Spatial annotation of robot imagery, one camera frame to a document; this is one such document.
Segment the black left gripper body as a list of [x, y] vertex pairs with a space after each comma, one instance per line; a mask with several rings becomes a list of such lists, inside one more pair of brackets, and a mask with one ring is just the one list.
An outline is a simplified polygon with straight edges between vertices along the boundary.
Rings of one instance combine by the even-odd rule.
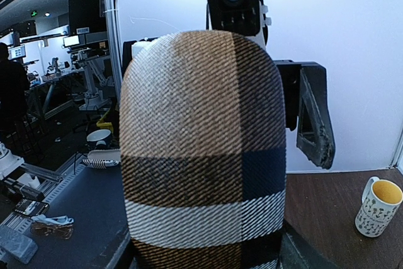
[[[123, 43], [122, 75], [128, 68], [132, 59], [143, 49], [150, 47], [152, 40], [132, 40]], [[300, 95], [300, 68], [292, 60], [275, 60], [283, 84], [283, 94], [286, 113], [286, 128], [291, 131], [297, 128]]]

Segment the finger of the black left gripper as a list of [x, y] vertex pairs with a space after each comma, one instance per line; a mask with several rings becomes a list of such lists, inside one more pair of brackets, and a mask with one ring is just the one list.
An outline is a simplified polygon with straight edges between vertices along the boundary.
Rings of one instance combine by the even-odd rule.
[[297, 147], [322, 169], [332, 167], [335, 140], [327, 104], [326, 68], [315, 62], [300, 68]]

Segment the brown plaid glasses case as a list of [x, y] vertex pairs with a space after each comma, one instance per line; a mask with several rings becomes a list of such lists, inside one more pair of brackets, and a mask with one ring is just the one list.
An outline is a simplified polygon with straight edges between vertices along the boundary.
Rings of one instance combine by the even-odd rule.
[[277, 268], [286, 185], [280, 73], [229, 31], [154, 40], [125, 71], [122, 179], [140, 268]]

